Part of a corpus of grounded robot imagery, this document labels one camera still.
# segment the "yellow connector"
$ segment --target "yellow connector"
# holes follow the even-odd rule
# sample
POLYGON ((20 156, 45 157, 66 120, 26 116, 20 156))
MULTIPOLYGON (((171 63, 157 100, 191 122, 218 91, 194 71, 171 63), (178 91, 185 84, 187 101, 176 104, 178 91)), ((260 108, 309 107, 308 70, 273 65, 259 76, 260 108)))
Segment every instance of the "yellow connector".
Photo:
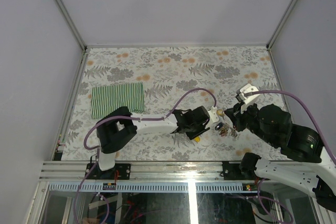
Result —
POLYGON ((217 110, 217 115, 223 116, 224 111, 222 109, 217 110))

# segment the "green striped cloth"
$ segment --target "green striped cloth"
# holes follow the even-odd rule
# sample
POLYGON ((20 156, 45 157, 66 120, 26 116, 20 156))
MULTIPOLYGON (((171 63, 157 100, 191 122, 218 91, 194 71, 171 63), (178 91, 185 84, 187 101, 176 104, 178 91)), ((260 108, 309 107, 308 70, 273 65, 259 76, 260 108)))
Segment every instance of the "green striped cloth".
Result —
POLYGON ((144 111, 142 82, 92 88, 93 119, 103 118, 122 106, 127 106, 130 112, 144 111))

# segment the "cable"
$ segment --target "cable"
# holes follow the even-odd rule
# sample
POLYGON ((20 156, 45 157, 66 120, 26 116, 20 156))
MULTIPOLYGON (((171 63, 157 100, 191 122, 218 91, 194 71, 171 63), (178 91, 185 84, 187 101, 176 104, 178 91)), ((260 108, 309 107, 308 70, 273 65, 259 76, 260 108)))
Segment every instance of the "cable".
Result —
POLYGON ((255 212, 253 212, 253 215, 257 217, 259 220, 263 221, 264 223, 274 224, 274 221, 264 220, 262 217, 258 216, 255 212))
POLYGON ((179 105, 179 103, 188 95, 190 94, 191 92, 194 92, 194 91, 198 91, 198 90, 203 90, 203 91, 206 91, 208 92, 214 99, 214 107, 216 107, 217 105, 217 100, 216 100, 216 97, 214 96, 214 94, 212 94, 209 90, 207 89, 203 89, 203 88, 195 88, 195 89, 192 89, 192 90, 189 90, 188 92, 186 92, 178 101, 177 103, 175 104, 175 106, 171 109, 171 111, 169 111, 169 113, 162 117, 162 118, 134 118, 134 117, 131 117, 131 116, 123 116, 123 115, 116 115, 116 116, 112 116, 110 118, 106 118, 102 121, 100 121, 99 123, 97 123, 94 127, 92 127, 89 132, 86 134, 85 138, 84 138, 84 148, 87 149, 87 150, 94 150, 94 149, 97 149, 99 148, 99 145, 96 145, 94 147, 88 147, 87 145, 87 141, 88 141, 88 138, 89 136, 91 135, 91 133, 96 129, 98 128, 99 126, 101 126, 102 124, 106 123, 106 122, 109 122, 109 121, 112 121, 112 120, 115 120, 115 119, 126 119, 126 120, 135 120, 135 121, 161 121, 161 120, 164 120, 166 119, 168 116, 170 116, 174 110, 177 108, 177 106, 179 105))
POLYGON ((319 127, 319 125, 317 124, 315 118, 313 117, 313 115, 311 114, 311 112, 309 111, 308 107, 304 104, 304 102, 298 98, 296 95, 287 92, 287 91, 282 91, 282 90, 261 90, 261 91, 255 91, 255 92, 250 92, 250 93, 246 93, 245 96, 250 96, 250 95, 254 95, 254 94, 268 94, 268 93, 275 93, 275 94, 284 94, 287 95, 289 97, 292 97, 293 99, 297 100, 298 103, 300 103, 300 105, 304 108, 304 110, 306 111, 306 113, 308 114, 311 122, 313 123, 313 125, 315 126, 317 132, 319 133, 321 140, 324 144, 324 147, 326 148, 325 150, 327 151, 327 153, 329 154, 330 158, 332 159, 332 161, 334 162, 334 164, 336 165, 336 158, 335 156, 332 154, 331 148, 328 145, 327 141, 325 140, 323 133, 319 127))
POLYGON ((268 197, 265 197, 265 196, 260 196, 260 188, 261 188, 261 184, 264 182, 264 180, 265 180, 265 178, 263 178, 260 181, 259 186, 258 186, 258 190, 257 190, 257 195, 258 195, 258 199, 259 199, 261 207, 263 208, 263 210, 265 211, 265 213, 267 213, 274 221, 277 221, 280 224, 292 224, 294 222, 293 215, 291 214, 291 212, 289 211, 289 209, 284 204, 282 204, 281 202, 279 202, 279 201, 277 201, 275 199, 271 199, 271 198, 268 198, 268 197), (289 222, 285 222, 285 221, 282 221, 282 220, 278 220, 275 216, 271 215, 271 213, 269 211, 267 211, 266 207, 264 206, 262 199, 273 201, 274 203, 277 203, 280 206, 282 206, 283 209, 286 210, 287 213, 289 214, 290 221, 289 222))
MULTIPOLYGON (((77 188, 77 191, 76 191, 76 195, 75 195, 75 198, 73 200, 73 203, 74 203, 74 207, 73 207, 73 216, 75 218, 75 221, 77 224, 80 224, 79 223, 79 220, 78 220, 78 217, 77 217, 77 213, 76 213, 76 202, 77 202, 77 199, 78 199, 78 196, 79 196, 79 191, 80 189, 82 188, 82 185, 84 183, 84 181, 89 177, 89 175, 92 173, 92 171, 95 169, 95 167, 98 165, 98 162, 95 162, 94 165, 91 167, 91 169, 88 171, 88 173, 86 173, 85 177, 83 178, 83 180, 80 182, 78 188, 77 188)), ((105 202, 106 202, 106 205, 107 205, 107 214, 104 218, 104 220, 102 221, 102 223, 104 223, 107 218, 109 217, 109 212, 110 212, 110 205, 109 205, 109 202, 108 200, 101 194, 98 194, 105 202)))

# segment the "floral pattern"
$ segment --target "floral pattern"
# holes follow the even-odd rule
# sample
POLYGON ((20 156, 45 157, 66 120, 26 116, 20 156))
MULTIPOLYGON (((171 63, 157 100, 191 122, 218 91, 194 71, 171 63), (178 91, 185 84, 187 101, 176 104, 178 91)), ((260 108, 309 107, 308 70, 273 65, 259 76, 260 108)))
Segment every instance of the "floral pattern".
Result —
MULTIPOLYGON (((83 139, 97 122, 90 111, 91 90, 96 86, 143 82, 147 114, 167 113, 186 91, 196 87, 211 90, 222 109, 237 102, 235 92, 246 83, 278 89, 265 47, 91 48, 88 54, 62 160, 88 160, 95 153, 84 149, 83 139)), ((271 103, 286 109, 280 95, 262 95, 258 106, 271 103)), ((178 108, 200 105, 209 109, 212 97, 193 92, 178 108)), ((229 161, 240 160, 246 152, 270 160, 286 159, 248 130, 233 138, 219 136, 212 127, 200 138, 196 142, 184 134, 138 135, 117 153, 117 160, 229 161)), ((97 144, 94 132, 88 145, 97 144)))

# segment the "gray wall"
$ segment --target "gray wall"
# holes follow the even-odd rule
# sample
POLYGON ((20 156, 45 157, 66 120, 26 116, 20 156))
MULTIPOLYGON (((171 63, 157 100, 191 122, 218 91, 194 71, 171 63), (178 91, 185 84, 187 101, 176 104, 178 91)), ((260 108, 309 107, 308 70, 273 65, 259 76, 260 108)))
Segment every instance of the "gray wall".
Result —
MULTIPOLYGON (((285 90, 307 104, 336 153, 336 0, 300 0, 272 51, 285 90)), ((297 123, 309 118, 290 102, 297 123)))
POLYGON ((290 0, 63 0, 88 45, 266 44, 290 0))
POLYGON ((80 59, 53 0, 0 0, 0 222, 21 223, 80 59))

